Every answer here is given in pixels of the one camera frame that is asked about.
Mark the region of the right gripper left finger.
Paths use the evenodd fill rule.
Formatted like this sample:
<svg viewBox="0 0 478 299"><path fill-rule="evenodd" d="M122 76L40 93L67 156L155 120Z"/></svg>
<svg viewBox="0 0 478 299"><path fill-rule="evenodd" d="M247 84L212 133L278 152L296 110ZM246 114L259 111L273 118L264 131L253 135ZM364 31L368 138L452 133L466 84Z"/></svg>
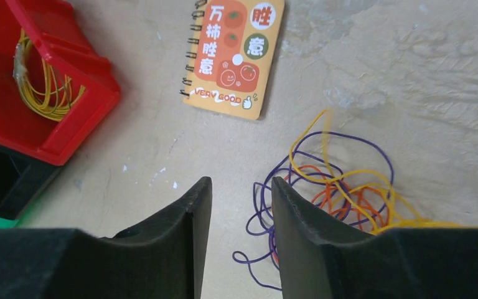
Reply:
<svg viewBox="0 0 478 299"><path fill-rule="evenodd" d="M199 298L212 180L113 237L0 229L0 298Z"/></svg>

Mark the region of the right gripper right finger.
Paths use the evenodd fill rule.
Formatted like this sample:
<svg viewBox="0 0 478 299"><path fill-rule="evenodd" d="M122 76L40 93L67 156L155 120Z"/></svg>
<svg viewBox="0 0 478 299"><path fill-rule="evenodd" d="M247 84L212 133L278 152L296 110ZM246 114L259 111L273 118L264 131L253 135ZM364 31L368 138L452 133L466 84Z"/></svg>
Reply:
<svg viewBox="0 0 478 299"><path fill-rule="evenodd" d="M478 298L478 229L372 235L271 183L284 298Z"/></svg>

